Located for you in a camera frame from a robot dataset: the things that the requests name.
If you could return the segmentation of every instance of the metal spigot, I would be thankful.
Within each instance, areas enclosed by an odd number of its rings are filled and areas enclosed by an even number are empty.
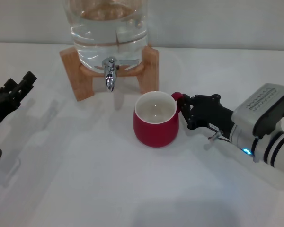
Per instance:
[[[104,77],[106,87],[109,91],[114,91],[115,82],[117,80],[117,66],[116,66],[117,59],[114,57],[109,57],[103,60],[102,66],[104,68]]]

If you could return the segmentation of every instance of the wooden dispenser stand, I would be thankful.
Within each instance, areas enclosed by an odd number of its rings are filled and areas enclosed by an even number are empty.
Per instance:
[[[93,96],[93,78],[104,77],[104,73],[94,72],[82,65],[74,47],[60,52],[66,73],[77,101]],[[120,66],[117,77],[137,77],[142,94],[159,89],[159,52],[145,46],[142,50],[142,62],[133,69]]]

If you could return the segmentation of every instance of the blue led light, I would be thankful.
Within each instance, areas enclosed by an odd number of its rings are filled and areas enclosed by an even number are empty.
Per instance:
[[[245,154],[247,154],[247,155],[252,155],[251,152],[250,152],[250,150],[248,150],[247,148],[244,148],[244,149],[243,149],[243,152],[244,152]]]

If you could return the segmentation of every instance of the table surface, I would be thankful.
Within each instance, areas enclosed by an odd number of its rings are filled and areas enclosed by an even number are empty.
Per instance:
[[[207,129],[168,147],[142,145],[132,127],[136,78],[76,102],[59,51],[0,43],[0,87],[30,70],[38,80],[0,125],[0,227],[284,227],[284,174]],[[284,52],[160,52],[160,90],[222,96],[234,110],[266,82],[284,85]]]

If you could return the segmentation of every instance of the mug rim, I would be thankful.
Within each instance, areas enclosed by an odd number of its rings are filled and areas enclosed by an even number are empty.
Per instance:
[[[172,115],[170,118],[168,118],[166,121],[159,122],[159,123],[151,123],[151,122],[147,122],[147,121],[143,120],[143,119],[138,115],[138,113],[137,113],[136,110],[137,110],[137,105],[138,105],[139,101],[140,101],[143,97],[145,97],[145,96],[147,96],[147,95],[149,95],[149,94],[151,94],[151,93],[157,93],[157,94],[158,94],[158,93],[161,93],[161,94],[164,94],[164,95],[170,97],[170,98],[174,101],[174,109],[175,109],[175,111],[174,111],[173,115]],[[166,122],[169,122],[169,121],[175,116],[175,114],[177,113],[177,103],[176,103],[176,101],[174,100],[174,98],[173,98],[172,96],[170,96],[169,94],[167,94],[166,92],[163,92],[163,91],[150,91],[150,92],[147,92],[147,93],[145,93],[144,95],[142,95],[142,96],[137,100],[136,104],[134,105],[134,112],[135,112],[135,114],[137,115],[137,117],[138,117],[141,121],[143,121],[143,122],[145,122],[145,123],[147,123],[147,124],[164,124],[164,123],[166,123]]]

